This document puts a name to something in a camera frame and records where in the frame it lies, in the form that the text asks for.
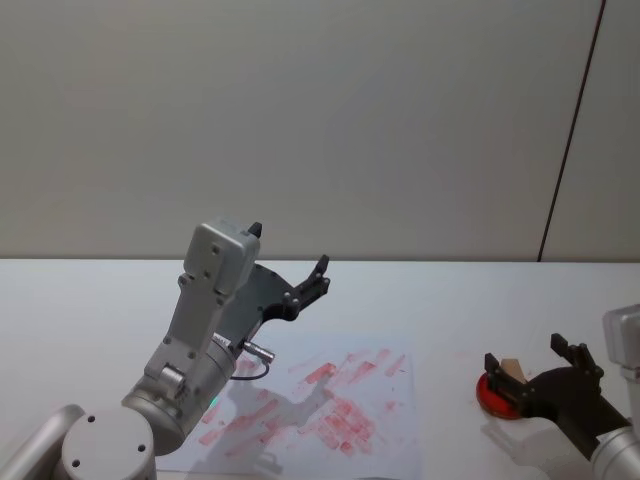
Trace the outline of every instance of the white wall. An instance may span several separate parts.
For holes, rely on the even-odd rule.
[[[545,260],[640,260],[639,19],[608,0]]]
[[[3,0],[0,256],[535,259],[599,0]]]

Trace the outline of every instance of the cable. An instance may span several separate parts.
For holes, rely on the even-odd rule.
[[[264,372],[260,373],[259,375],[254,375],[253,377],[235,377],[232,376],[231,378],[229,378],[229,380],[240,380],[243,382],[248,382],[251,380],[260,380],[263,377],[266,377],[267,374],[269,373],[269,364],[266,362],[262,362],[262,364],[264,365]]]
[[[591,69],[591,61],[593,60],[593,52],[596,49],[598,33],[600,33],[600,25],[602,24],[602,17],[604,16],[604,7],[606,5],[607,5],[607,0],[602,0],[602,2],[600,3],[600,11],[598,12],[598,19],[596,20],[596,26],[593,31],[593,37],[591,38],[591,46],[589,47],[587,64],[585,65],[584,72],[582,74],[582,82],[580,83],[578,100],[576,101],[576,106],[573,110],[573,118],[571,119],[571,128],[569,129],[569,136],[567,137],[567,143],[564,147],[564,154],[562,155],[560,172],[558,173],[558,179],[556,180],[556,188],[553,192],[553,198],[551,199],[551,207],[549,208],[549,214],[547,215],[547,223],[544,226],[544,233],[542,234],[542,243],[540,244],[540,250],[538,252],[538,262],[542,261],[542,256],[544,255],[544,247],[547,243],[547,236],[549,235],[549,227],[551,227],[551,219],[553,218],[553,211],[555,210],[556,202],[558,201],[558,194],[560,193],[560,184],[562,183],[564,169],[567,166],[567,158],[569,157],[569,150],[571,149],[571,142],[573,141],[573,134],[576,129],[578,114],[580,113],[580,106],[582,105],[582,97],[584,95],[584,90],[587,85],[587,78],[589,77],[589,70]]]

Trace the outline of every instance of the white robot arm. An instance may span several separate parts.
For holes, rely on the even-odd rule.
[[[600,439],[591,464],[597,479],[640,478],[640,305],[620,308],[604,316],[604,336],[611,362],[620,365],[627,381],[631,426]]]
[[[242,351],[268,371],[274,355],[252,342],[260,326],[294,320],[328,291],[326,256],[296,287],[255,264],[261,230],[224,220],[198,226],[169,330],[122,405],[62,408],[0,468],[0,480],[155,480],[155,456],[182,445]]]

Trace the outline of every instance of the wooden block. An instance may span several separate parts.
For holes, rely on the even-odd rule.
[[[527,383],[517,358],[503,358],[500,367],[520,383]]]

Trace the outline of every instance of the sheet of paper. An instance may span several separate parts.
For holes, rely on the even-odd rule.
[[[417,479],[411,356],[386,338],[260,332],[271,372],[230,381],[159,470],[269,477]],[[236,375],[263,366],[242,356]]]

